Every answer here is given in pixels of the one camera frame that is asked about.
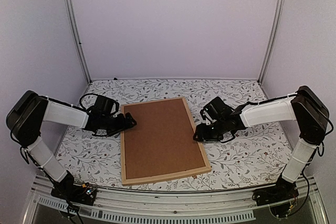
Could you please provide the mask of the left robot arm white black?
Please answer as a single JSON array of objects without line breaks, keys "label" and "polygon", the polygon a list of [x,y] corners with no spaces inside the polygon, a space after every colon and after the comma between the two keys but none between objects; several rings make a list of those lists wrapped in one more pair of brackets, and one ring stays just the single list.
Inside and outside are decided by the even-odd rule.
[{"label": "left robot arm white black", "polygon": [[44,122],[53,122],[73,126],[98,136],[104,130],[105,137],[116,135],[136,126],[131,113],[119,112],[119,103],[109,97],[96,94],[96,100],[90,107],[83,104],[75,106],[48,96],[38,95],[32,90],[26,91],[10,110],[6,125],[11,139],[20,145],[23,158],[33,161],[41,169],[54,188],[67,200],[73,200],[78,194],[89,194],[88,184],[76,186],[74,177],[56,159],[41,137]]}]

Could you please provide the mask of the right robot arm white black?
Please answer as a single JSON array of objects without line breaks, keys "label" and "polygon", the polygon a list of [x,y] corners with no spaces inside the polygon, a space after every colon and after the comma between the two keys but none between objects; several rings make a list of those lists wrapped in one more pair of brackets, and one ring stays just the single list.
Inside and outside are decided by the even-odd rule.
[{"label": "right robot arm white black", "polygon": [[274,186],[256,190],[255,197],[273,197],[284,200],[295,194],[296,181],[312,161],[325,137],[333,131],[330,112],[308,86],[297,91],[258,102],[246,102],[236,108],[216,97],[200,111],[204,122],[196,127],[193,139],[198,142],[225,143],[224,135],[235,139],[238,131],[274,122],[293,122],[297,125],[298,140],[291,157]]}]

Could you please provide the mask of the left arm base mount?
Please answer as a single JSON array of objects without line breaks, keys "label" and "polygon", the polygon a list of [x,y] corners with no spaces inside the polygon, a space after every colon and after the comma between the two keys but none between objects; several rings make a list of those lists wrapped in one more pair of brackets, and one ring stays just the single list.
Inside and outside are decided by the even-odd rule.
[{"label": "left arm base mount", "polygon": [[97,195],[97,188],[89,183],[75,185],[72,180],[63,180],[55,184],[51,195],[70,202],[93,206]]}]

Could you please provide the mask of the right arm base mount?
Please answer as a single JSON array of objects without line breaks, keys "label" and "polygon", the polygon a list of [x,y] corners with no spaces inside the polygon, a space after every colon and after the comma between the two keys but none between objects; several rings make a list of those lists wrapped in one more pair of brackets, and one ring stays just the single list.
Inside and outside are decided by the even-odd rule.
[{"label": "right arm base mount", "polygon": [[296,183],[290,183],[279,177],[275,185],[254,190],[252,199],[256,202],[257,206],[263,206],[298,196]]}]

